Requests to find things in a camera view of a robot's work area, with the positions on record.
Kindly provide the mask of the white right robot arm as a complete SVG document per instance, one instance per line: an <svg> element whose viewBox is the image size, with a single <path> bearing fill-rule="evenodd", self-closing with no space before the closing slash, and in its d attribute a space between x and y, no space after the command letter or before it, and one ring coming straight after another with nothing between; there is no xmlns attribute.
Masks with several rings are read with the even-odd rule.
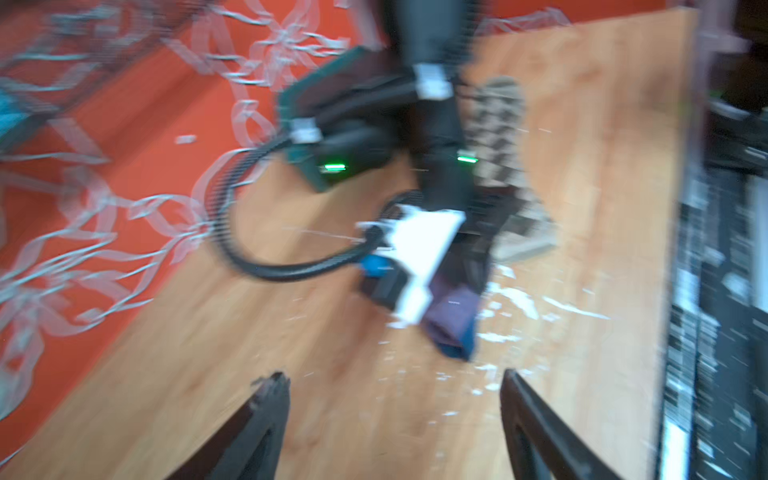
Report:
<svg viewBox="0 0 768 480"><path fill-rule="evenodd" d="M308 119L319 134L286 153L318 192L406 151L417 186L395 203L464 214L438 273L478 290L490 275L492 243L517 206L513 187L480 183L490 157L460 114L462 71L483 9L480 1L371 1L383 45L353 48L278 101L285 126Z"/></svg>

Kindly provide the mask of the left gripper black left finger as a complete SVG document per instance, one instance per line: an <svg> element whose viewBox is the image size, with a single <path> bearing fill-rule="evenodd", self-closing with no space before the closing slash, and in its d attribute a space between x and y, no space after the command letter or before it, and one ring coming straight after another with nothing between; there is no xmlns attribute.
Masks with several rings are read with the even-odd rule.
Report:
<svg viewBox="0 0 768 480"><path fill-rule="evenodd" d="M282 372L254 381L248 400L169 477L273 479L289 418L290 386Z"/></svg>

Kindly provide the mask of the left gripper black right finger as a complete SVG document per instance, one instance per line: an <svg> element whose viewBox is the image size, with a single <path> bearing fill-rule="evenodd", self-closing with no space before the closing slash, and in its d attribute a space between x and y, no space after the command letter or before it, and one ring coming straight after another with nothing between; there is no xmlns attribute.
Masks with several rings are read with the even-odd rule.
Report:
<svg viewBox="0 0 768 480"><path fill-rule="evenodd" d="M504 371L500 411L516 479L619 479L514 369Z"/></svg>

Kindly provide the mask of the purple sock with yellow cuff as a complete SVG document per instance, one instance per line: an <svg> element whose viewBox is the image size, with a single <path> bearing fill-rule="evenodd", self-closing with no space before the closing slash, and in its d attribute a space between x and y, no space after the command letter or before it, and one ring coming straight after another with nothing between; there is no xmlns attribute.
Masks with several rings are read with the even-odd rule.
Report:
<svg viewBox="0 0 768 480"><path fill-rule="evenodd" d="M432 279L429 288L433 298L420 322L422 329L443 355L470 361L475 350L480 295L440 275Z"/></svg>

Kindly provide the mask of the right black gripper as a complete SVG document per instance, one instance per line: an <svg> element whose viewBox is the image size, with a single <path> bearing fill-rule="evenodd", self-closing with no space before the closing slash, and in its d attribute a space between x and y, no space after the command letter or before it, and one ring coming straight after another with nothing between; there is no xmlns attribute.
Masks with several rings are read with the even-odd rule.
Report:
<svg viewBox="0 0 768 480"><path fill-rule="evenodd" d="M437 276L451 287L485 288L491 273L491 247L508 218L520 209L518 188L477 187Z"/></svg>

